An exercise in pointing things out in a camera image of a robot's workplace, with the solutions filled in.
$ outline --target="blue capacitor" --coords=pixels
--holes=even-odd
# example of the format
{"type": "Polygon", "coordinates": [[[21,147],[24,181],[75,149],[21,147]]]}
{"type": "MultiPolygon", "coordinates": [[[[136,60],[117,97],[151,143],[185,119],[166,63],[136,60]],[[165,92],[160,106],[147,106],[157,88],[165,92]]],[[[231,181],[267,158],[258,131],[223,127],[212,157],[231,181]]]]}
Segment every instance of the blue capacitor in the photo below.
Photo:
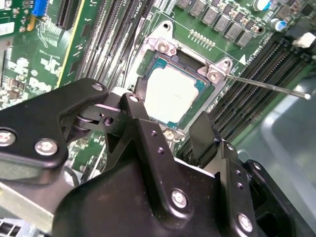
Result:
{"type": "Polygon", "coordinates": [[[254,0],[252,7],[255,11],[265,11],[271,6],[271,0],[254,0]]]}

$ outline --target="integrated circuit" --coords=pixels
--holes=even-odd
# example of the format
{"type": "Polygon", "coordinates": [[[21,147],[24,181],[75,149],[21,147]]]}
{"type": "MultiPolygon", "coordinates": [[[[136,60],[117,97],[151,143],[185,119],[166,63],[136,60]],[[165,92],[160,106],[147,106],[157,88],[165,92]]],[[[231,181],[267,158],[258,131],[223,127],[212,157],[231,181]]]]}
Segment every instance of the integrated circuit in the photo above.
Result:
{"type": "Polygon", "coordinates": [[[227,36],[228,38],[234,40],[236,39],[236,37],[238,36],[238,34],[241,31],[241,26],[233,23],[230,28],[228,29],[228,31],[225,33],[225,36],[227,36]]]}
{"type": "Polygon", "coordinates": [[[225,15],[221,15],[221,17],[215,24],[214,29],[219,32],[224,32],[229,23],[230,23],[230,19],[225,15]]]}
{"type": "Polygon", "coordinates": [[[203,11],[203,9],[204,9],[205,6],[206,6],[206,3],[205,3],[205,2],[203,2],[203,1],[201,1],[201,0],[196,0],[196,1],[193,3],[193,5],[192,5],[192,7],[191,7],[191,9],[190,9],[190,11],[189,11],[189,13],[190,13],[192,16],[198,17],[198,16],[201,14],[201,12],[203,11]]]}
{"type": "Polygon", "coordinates": [[[216,19],[217,15],[218,15],[218,11],[215,10],[214,8],[210,7],[207,10],[204,17],[202,18],[202,22],[204,22],[205,24],[210,26],[214,22],[214,20],[216,19]]]}
{"type": "Polygon", "coordinates": [[[238,37],[239,39],[236,41],[236,44],[238,44],[240,47],[245,47],[252,39],[251,33],[248,31],[243,31],[241,36],[238,37]]]}
{"type": "Polygon", "coordinates": [[[291,13],[291,8],[287,5],[284,5],[280,8],[280,10],[277,12],[277,17],[284,20],[286,17],[288,17],[291,13]]]}
{"type": "Polygon", "coordinates": [[[217,7],[217,5],[219,4],[221,0],[213,0],[211,5],[214,6],[214,7],[217,7]]]}
{"type": "Polygon", "coordinates": [[[302,14],[304,16],[309,16],[313,11],[314,11],[313,6],[310,4],[306,4],[306,6],[304,6],[302,9],[302,14]]]}
{"type": "Polygon", "coordinates": [[[152,59],[145,75],[147,86],[144,105],[148,115],[173,128],[178,127],[189,114],[194,101],[211,86],[190,65],[160,53],[152,59]]]}
{"type": "Polygon", "coordinates": [[[177,0],[177,5],[181,7],[182,9],[186,9],[189,5],[190,0],[177,0]]]}
{"type": "Polygon", "coordinates": [[[245,16],[242,12],[238,12],[238,14],[235,17],[235,21],[240,22],[240,20],[245,16]]]}
{"type": "Polygon", "coordinates": [[[231,10],[232,10],[233,8],[234,8],[234,7],[233,7],[232,5],[227,4],[226,7],[225,7],[224,10],[223,10],[223,13],[224,13],[225,15],[229,15],[229,13],[231,12],[231,10]]]}
{"type": "Polygon", "coordinates": [[[254,20],[251,20],[251,19],[250,19],[250,20],[248,21],[248,23],[246,24],[245,28],[250,31],[251,28],[252,28],[254,25],[255,25],[254,20]]]}

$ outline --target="green circuit board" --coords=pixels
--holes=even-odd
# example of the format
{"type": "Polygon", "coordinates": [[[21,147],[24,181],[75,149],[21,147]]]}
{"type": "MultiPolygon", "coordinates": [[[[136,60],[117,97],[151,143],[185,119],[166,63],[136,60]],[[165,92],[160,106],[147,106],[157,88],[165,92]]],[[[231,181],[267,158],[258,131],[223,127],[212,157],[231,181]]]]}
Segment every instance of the green circuit board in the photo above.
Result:
{"type": "MultiPolygon", "coordinates": [[[[1,78],[0,108],[7,108],[77,80],[81,63],[85,60],[84,52],[91,42],[91,35],[94,33],[93,27],[96,24],[99,12],[101,10],[110,12],[114,2],[110,0],[81,0],[73,27],[66,31],[56,26],[61,0],[48,1],[45,16],[36,19],[34,29],[29,32],[19,30],[20,34],[14,35],[12,45],[6,50],[1,78]]],[[[123,1],[122,7],[118,9],[118,16],[125,14],[130,2],[123,1]]],[[[194,0],[189,1],[188,6],[184,8],[177,5],[176,0],[155,1],[154,7],[147,16],[136,40],[136,47],[131,61],[133,62],[133,59],[137,57],[144,39],[161,22],[168,20],[172,22],[174,29],[172,35],[177,42],[209,62],[217,62],[225,57],[231,58],[233,61],[231,74],[239,75],[275,32],[270,27],[272,19],[284,20],[288,26],[299,18],[316,22],[315,11],[308,16],[303,16],[299,9],[290,8],[289,14],[283,12],[281,17],[281,10],[285,11],[283,9],[284,1],[281,0],[273,0],[269,9],[260,12],[253,10],[252,0],[220,0],[216,6],[212,5],[213,2],[209,0],[202,0],[202,2],[204,3],[202,11],[198,16],[193,16],[194,0]],[[231,5],[233,8],[229,13],[224,13],[227,5],[231,5]],[[251,40],[245,46],[240,46],[237,43],[238,37],[230,39],[226,35],[226,30],[219,32],[214,29],[217,24],[216,21],[210,25],[205,24],[203,18],[210,8],[215,9],[218,16],[226,15],[229,18],[229,24],[235,23],[240,26],[242,31],[251,35],[251,40]],[[243,13],[243,17],[236,21],[239,12],[243,13]],[[247,24],[251,21],[254,24],[252,27],[248,27],[247,24]]],[[[309,3],[316,9],[316,3],[313,0],[299,2],[300,8],[309,3]]],[[[19,17],[23,18],[29,12],[23,12],[23,14],[19,17]]],[[[114,32],[118,28],[118,25],[113,25],[114,32]]],[[[142,76],[146,71],[153,56],[154,53],[151,52],[142,59],[139,68],[137,68],[139,75],[142,76]]],[[[117,67],[120,65],[123,67],[124,63],[124,61],[120,62],[118,59],[117,67]]],[[[132,88],[135,85],[136,78],[129,78],[127,82],[126,87],[132,88]]],[[[200,106],[201,102],[194,104],[191,111],[197,111],[200,106]]],[[[184,127],[192,116],[188,116],[181,127],[184,127]]],[[[75,170],[82,171],[82,166],[93,163],[94,161],[91,161],[91,159],[98,157],[104,146],[104,139],[100,136],[102,135],[94,133],[90,139],[84,142],[77,141],[70,145],[70,161],[72,161],[71,164],[75,170]]]]}

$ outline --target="screw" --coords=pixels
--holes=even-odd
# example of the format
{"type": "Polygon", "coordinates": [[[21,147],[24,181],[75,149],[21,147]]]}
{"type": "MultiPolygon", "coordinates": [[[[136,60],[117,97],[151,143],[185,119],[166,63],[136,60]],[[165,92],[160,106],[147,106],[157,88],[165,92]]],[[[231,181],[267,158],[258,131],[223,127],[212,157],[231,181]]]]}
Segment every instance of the screw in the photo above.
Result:
{"type": "Polygon", "coordinates": [[[261,167],[258,163],[254,163],[253,165],[256,167],[256,169],[259,169],[259,170],[261,169],[261,167]]]}
{"type": "Polygon", "coordinates": [[[247,231],[247,232],[252,232],[252,224],[248,217],[246,217],[244,214],[239,214],[238,215],[238,220],[241,225],[241,227],[247,231]]]}
{"type": "Polygon", "coordinates": [[[42,156],[52,156],[58,150],[56,142],[51,139],[41,139],[35,144],[35,151],[42,156]]]}
{"type": "Polygon", "coordinates": [[[166,139],[168,139],[168,140],[172,140],[174,138],[174,134],[170,130],[166,130],[166,132],[164,132],[163,134],[166,137],[166,139]]]}
{"type": "Polygon", "coordinates": [[[7,147],[15,142],[16,136],[7,130],[0,130],[0,147],[7,147]]]}
{"type": "Polygon", "coordinates": [[[229,143],[227,143],[227,147],[229,148],[229,150],[232,150],[232,151],[235,150],[234,147],[229,143]]]}
{"type": "Polygon", "coordinates": [[[96,90],[99,90],[99,91],[103,90],[102,86],[99,85],[99,84],[97,84],[97,83],[93,84],[92,87],[93,87],[94,89],[96,89],[96,90]]]}
{"type": "Polygon", "coordinates": [[[213,73],[213,72],[209,72],[209,73],[207,73],[207,78],[209,79],[209,80],[216,80],[216,78],[217,78],[217,74],[215,74],[215,73],[213,73]]]}
{"type": "Polygon", "coordinates": [[[173,48],[172,50],[170,50],[170,53],[171,53],[171,54],[176,54],[176,49],[173,48]]]}
{"type": "Polygon", "coordinates": [[[173,190],[171,193],[171,198],[172,198],[173,203],[178,208],[184,208],[187,206],[187,198],[179,190],[173,190]]]}
{"type": "Polygon", "coordinates": [[[161,52],[161,53],[166,53],[168,52],[169,50],[169,46],[165,43],[165,42],[160,42],[158,44],[158,50],[161,52]]]}
{"type": "Polygon", "coordinates": [[[134,102],[138,102],[139,99],[135,96],[135,95],[130,95],[129,98],[134,101],[134,102]]]}

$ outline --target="black dimm slot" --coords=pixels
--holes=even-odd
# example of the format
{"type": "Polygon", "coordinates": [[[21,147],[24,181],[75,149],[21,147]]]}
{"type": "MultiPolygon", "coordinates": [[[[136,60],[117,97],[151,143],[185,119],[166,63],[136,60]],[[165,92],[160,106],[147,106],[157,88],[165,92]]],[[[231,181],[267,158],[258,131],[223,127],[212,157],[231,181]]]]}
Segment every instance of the black dimm slot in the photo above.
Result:
{"type": "MultiPolygon", "coordinates": [[[[273,62],[271,60],[269,60],[271,57],[274,56],[275,53],[278,53],[278,47],[279,45],[277,44],[273,44],[269,50],[264,54],[264,58],[260,58],[259,62],[256,63],[254,67],[251,67],[249,70],[244,70],[244,72],[241,74],[241,77],[247,78],[247,79],[253,79],[254,77],[256,78],[256,80],[261,81],[260,77],[256,77],[256,75],[258,74],[258,72],[266,67],[266,63],[270,63],[273,62]]],[[[214,114],[213,117],[214,119],[218,119],[227,109],[227,107],[234,102],[234,100],[236,98],[239,97],[240,94],[244,93],[244,89],[247,88],[247,84],[243,83],[243,82],[235,82],[236,83],[236,88],[231,91],[229,90],[228,93],[230,94],[229,98],[226,100],[226,106],[224,109],[222,109],[221,111],[218,112],[218,114],[214,114]]]]}
{"type": "MultiPolygon", "coordinates": [[[[288,71],[291,71],[291,67],[297,63],[297,60],[297,58],[289,56],[278,69],[274,70],[274,73],[270,75],[270,80],[267,83],[278,85],[280,81],[282,81],[284,75],[287,74],[288,71]]],[[[241,105],[238,109],[238,112],[232,116],[234,118],[232,121],[230,121],[230,126],[238,126],[238,124],[241,120],[243,120],[244,117],[249,117],[248,113],[252,111],[252,109],[264,99],[268,91],[269,90],[267,89],[256,87],[252,92],[251,98],[248,101],[246,101],[243,105],[241,105]]],[[[230,130],[230,126],[220,127],[220,132],[223,136],[227,134],[227,130],[230,130]]]]}
{"type": "MultiPolygon", "coordinates": [[[[281,87],[286,87],[306,66],[305,61],[300,61],[297,66],[291,70],[290,74],[288,74],[282,82],[279,84],[281,87]]],[[[238,128],[233,128],[227,134],[224,134],[226,140],[232,141],[234,140],[246,127],[250,125],[253,120],[258,119],[261,116],[261,112],[266,108],[268,104],[270,104],[277,96],[279,95],[278,92],[275,91],[268,91],[265,95],[264,101],[258,103],[256,108],[253,108],[252,113],[250,116],[245,117],[242,121],[242,124],[238,126],[238,128]]]]}
{"type": "MultiPolygon", "coordinates": [[[[251,65],[254,65],[254,67],[246,67],[240,76],[249,79],[249,77],[252,76],[255,71],[257,71],[261,65],[263,65],[270,58],[271,54],[276,50],[277,47],[278,44],[274,43],[273,41],[268,42],[265,48],[252,61],[251,65]]],[[[240,94],[244,87],[244,83],[235,81],[230,90],[220,100],[220,103],[211,111],[211,116],[213,118],[218,117],[219,113],[225,110],[225,108],[222,107],[229,105],[234,100],[234,98],[240,94]]]]}
{"type": "MultiPolygon", "coordinates": [[[[266,82],[267,79],[269,79],[269,75],[275,70],[280,62],[282,62],[285,57],[289,53],[282,49],[279,53],[277,53],[272,60],[269,60],[269,62],[264,65],[260,70],[256,71],[256,78],[258,78],[256,81],[266,82]]],[[[236,101],[232,102],[228,106],[228,113],[223,116],[219,116],[215,119],[215,123],[217,124],[218,128],[221,129],[223,125],[228,123],[230,120],[229,117],[233,117],[236,113],[236,110],[243,104],[245,101],[248,100],[248,97],[251,96],[251,94],[255,91],[257,87],[254,85],[245,84],[244,90],[242,92],[242,96],[240,96],[236,101]]]]}
{"type": "MultiPolygon", "coordinates": [[[[112,58],[113,58],[114,54],[120,48],[127,45],[129,43],[129,41],[131,40],[131,38],[133,36],[133,32],[136,30],[138,23],[139,23],[139,20],[142,16],[144,9],[146,9],[147,4],[148,4],[148,0],[143,0],[141,6],[139,5],[139,2],[133,1],[133,4],[131,6],[129,6],[130,11],[129,11],[128,15],[126,16],[123,24],[121,25],[120,33],[118,34],[118,39],[116,40],[115,44],[111,48],[111,51],[109,52],[108,60],[110,61],[110,63],[108,64],[107,68],[103,69],[104,73],[102,74],[101,78],[104,80],[101,83],[104,83],[105,81],[112,78],[112,75],[106,75],[109,66],[112,64],[112,58]]],[[[120,53],[120,55],[118,57],[119,61],[121,60],[123,54],[124,54],[124,51],[122,50],[122,52],[120,53]]],[[[109,85],[108,85],[108,88],[111,89],[111,88],[115,87],[117,85],[117,82],[118,82],[118,78],[115,80],[111,80],[109,85]]]]}
{"type": "Polygon", "coordinates": [[[96,47],[99,44],[100,38],[102,36],[103,31],[105,30],[105,26],[108,22],[108,18],[110,12],[113,8],[115,1],[110,1],[109,9],[106,8],[109,0],[103,0],[102,7],[98,12],[98,17],[93,26],[92,34],[89,37],[89,41],[87,42],[87,47],[84,52],[84,56],[82,57],[81,67],[78,69],[76,78],[84,78],[87,76],[87,71],[89,69],[89,65],[91,64],[92,59],[94,58],[96,47]]]}
{"type": "Polygon", "coordinates": [[[106,42],[109,40],[109,38],[111,36],[111,32],[114,30],[115,27],[117,27],[121,24],[121,21],[126,14],[128,4],[123,6],[124,3],[125,3],[125,1],[121,1],[121,0],[115,1],[113,9],[111,10],[111,14],[110,14],[107,26],[103,30],[102,37],[98,43],[98,49],[96,49],[96,53],[93,57],[92,63],[89,65],[89,71],[87,73],[87,77],[89,77],[89,78],[97,79],[96,75],[100,71],[100,69],[103,67],[101,65],[104,65],[104,60],[100,60],[100,56],[104,50],[104,46],[105,46],[106,42]],[[122,7],[124,8],[123,9],[123,16],[118,20],[119,10],[122,7]]]}

